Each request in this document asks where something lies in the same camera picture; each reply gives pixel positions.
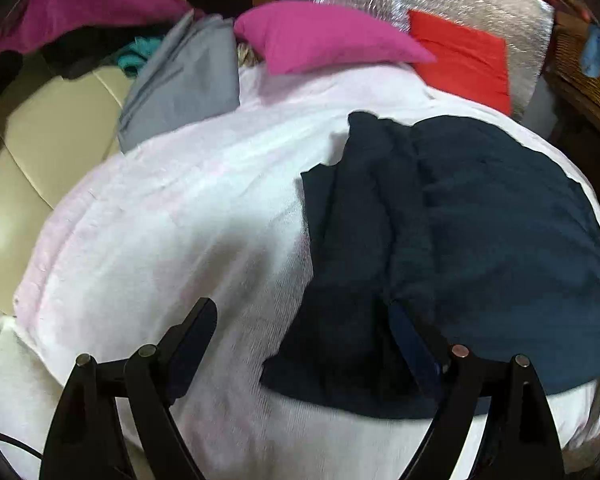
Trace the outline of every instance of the dark navy cloth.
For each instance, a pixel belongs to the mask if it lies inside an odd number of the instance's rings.
[[[314,277],[262,384],[433,416],[389,329],[396,304],[480,357],[528,355],[547,394],[599,377],[600,226],[580,185],[471,118],[349,124],[342,160],[302,174]]]

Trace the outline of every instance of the pink pillow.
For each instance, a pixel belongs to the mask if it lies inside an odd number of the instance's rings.
[[[234,33],[251,43],[272,74],[339,63],[424,63],[436,57],[405,32],[361,10],[280,0],[240,15]]]

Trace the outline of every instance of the white blanket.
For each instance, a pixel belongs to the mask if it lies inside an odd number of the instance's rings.
[[[20,334],[64,383],[77,354],[125,358],[208,296],[218,328],[172,413],[210,480],[397,479],[428,420],[362,418],[258,385],[311,277],[301,171],[339,160],[356,109],[405,124],[471,116],[560,164],[599,222],[600,206],[558,150],[490,108],[427,88],[411,68],[268,76],[260,66],[240,83],[235,112],[116,156],[69,193],[16,292]],[[563,446],[600,433],[600,419],[585,428],[593,392],[588,384],[550,398]],[[137,441],[125,406],[122,419]],[[468,475],[483,426],[477,417],[454,478]]]

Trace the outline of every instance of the gray folded fabric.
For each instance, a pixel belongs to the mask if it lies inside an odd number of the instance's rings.
[[[185,124],[235,110],[238,60],[232,20],[186,14],[138,74],[118,125],[123,153]]]

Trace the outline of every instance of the magenta cloth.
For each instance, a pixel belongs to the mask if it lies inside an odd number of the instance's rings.
[[[343,63],[433,62],[436,57],[391,23],[361,10],[282,0],[248,10],[234,33],[251,43],[272,74]]]
[[[20,0],[0,26],[0,53],[26,54],[88,25],[176,23],[189,10],[183,0]]]

